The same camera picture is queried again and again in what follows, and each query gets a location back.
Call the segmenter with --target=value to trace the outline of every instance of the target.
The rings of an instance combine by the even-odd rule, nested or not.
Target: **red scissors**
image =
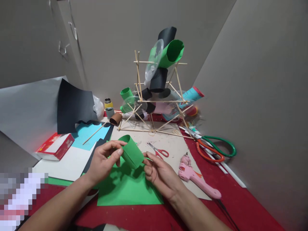
[[[169,156],[169,152],[167,152],[166,150],[157,149],[150,143],[147,143],[147,144],[150,145],[154,149],[156,156],[158,156],[159,158],[163,159],[160,154],[162,154],[164,157]]]

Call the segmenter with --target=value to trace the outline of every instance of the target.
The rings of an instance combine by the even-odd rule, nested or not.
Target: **pink glue gun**
[[[221,198],[221,193],[217,189],[213,189],[209,186],[204,179],[193,170],[191,160],[187,153],[181,158],[179,177],[186,182],[191,180],[211,198]]]

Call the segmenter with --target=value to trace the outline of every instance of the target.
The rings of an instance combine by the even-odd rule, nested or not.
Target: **light blue paper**
[[[91,137],[84,145],[82,145],[94,132],[96,132],[102,125],[83,124],[81,123],[77,128],[76,133],[72,133],[75,139],[72,147],[90,151],[96,141],[104,139],[110,127],[102,127],[94,136]]]

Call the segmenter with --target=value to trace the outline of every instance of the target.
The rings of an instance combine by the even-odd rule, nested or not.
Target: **forearm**
[[[20,231],[62,230],[78,212],[91,188],[92,185],[86,175],[81,176],[36,211],[20,228]]]
[[[230,230],[187,188],[177,193],[170,203],[189,230]]]

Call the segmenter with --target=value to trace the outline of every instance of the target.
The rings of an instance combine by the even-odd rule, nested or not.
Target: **red box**
[[[36,150],[36,154],[42,159],[59,161],[74,141],[71,134],[59,135],[55,133]]]

